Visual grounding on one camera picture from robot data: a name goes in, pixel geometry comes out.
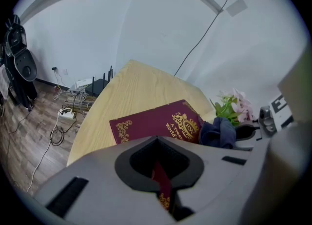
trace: dark blue cloth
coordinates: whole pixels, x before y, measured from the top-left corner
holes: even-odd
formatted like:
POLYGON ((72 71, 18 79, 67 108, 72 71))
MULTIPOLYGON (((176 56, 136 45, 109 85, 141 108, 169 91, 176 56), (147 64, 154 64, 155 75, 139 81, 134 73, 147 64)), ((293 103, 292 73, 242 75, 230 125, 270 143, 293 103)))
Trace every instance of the dark blue cloth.
POLYGON ((199 133, 199 144, 232 149, 236 131, 227 118, 215 118, 214 124, 204 122, 199 133))

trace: gold ornate emblem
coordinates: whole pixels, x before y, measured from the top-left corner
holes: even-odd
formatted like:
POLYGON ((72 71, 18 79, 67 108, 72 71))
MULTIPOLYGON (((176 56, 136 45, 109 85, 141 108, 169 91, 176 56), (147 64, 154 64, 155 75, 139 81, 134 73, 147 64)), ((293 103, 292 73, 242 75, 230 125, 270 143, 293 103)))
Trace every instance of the gold ornate emblem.
POLYGON ((194 122, 194 120, 187 120, 186 114, 184 113, 181 115, 180 112, 172 115, 172 117, 178 125, 179 129, 182 130, 182 134, 185 136, 185 138, 188 140, 193 139, 196 132, 199 131, 199 128, 197 127, 197 124, 194 122))
POLYGON ((121 137, 121 142, 122 143, 125 143, 127 142, 129 139, 129 135, 126 133, 126 129, 128 129, 128 126, 129 125, 132 125, 132 121, 131 120, 127 120, 123 123, 117 123, 116 124, 116 127, 118 129, 118 132, 119 132, 119 137, 121 137))
POLYGON ((160 197, 159 197, 159 201, 160 201, 161 205, 162 205, 165 209, 168 209, 168 208, 169 208, 169 206, 170 206, 170 197, 165 198, 165 197, 164 197, 164 193, 161 193, 161 194, 160 194, 160 197))

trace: maroon book cover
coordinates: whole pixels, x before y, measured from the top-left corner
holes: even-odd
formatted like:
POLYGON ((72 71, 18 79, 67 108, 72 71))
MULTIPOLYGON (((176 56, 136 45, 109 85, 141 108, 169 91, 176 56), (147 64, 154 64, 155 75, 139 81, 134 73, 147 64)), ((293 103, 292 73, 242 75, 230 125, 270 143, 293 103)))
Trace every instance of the maroon book cover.
POLYGON ((170 179, 158 160, 154 164, 152 179, 159 183, 160 195, 158 200, 160 204, 165 210, 169 210, 172 186, 170 179))
POLYGON ((109 121, 116 143, 149 136, 198 143, 198 114, 185 100, 109 121))

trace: baseboard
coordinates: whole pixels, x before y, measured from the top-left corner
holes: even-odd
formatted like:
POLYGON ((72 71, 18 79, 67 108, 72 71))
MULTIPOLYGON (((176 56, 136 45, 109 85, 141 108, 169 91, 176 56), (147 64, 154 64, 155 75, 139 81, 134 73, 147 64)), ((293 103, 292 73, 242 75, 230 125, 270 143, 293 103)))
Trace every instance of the baseboard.
MULTIPOLYGON (((48 82, 48 81, 45 81, 45 80, 42 80, 42 79, 35 79, 35 80, 38 81, 38 82, 45 83, 45 84, 47 84, 47 85, 57 86, 56 83, 48 82)), ((62 90, 68 90, 68 89, 69 89, 68 87, 65 87, 65 86, 62 86, 62 85, 60 85, 60 88, 61 88, 62 90)))

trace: gold text on book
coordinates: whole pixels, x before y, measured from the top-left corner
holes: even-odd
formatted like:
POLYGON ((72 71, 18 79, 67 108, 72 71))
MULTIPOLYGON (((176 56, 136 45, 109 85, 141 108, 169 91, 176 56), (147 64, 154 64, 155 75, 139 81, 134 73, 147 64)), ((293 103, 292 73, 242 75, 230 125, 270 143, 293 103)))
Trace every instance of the gold text on book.
POLYGON ((118 133, 119 133, 119 137, 121 137, 121 142, 125 143, 127 142, 129 139, 129 135, 126 133, 126 129, 128 129, 128 126, 132 125, 132 121, 131 120, 127 120, 123 123, 117 123, 116 127, 118 129, 118 133))
POLYGON ((169 209, 170 206, 170 197, 165 198, 164 197, 164 193, 160 194, 159 197, 159 201, 161 203, 161 205, 165 208, 165 209, 169 209))
POLYGON ((193 119, 187 120, 185 113, 181 115, 181 113, 178 112, 175 115, 172 115, 172 118, 177 123, 179 129, 182 130, 182 134, 188 140, 193 139, 196 132, 199 131, 197 124, 193 121, 193 119))
POLYGON ((167 129, 169 130, 170 134, 172 135, 173 138, 178 138, 180 140, 183 140, 182 136, 180 135, 180 132, 178 131, 177 127, 173 123, 171 124, 166 124, 167 129))

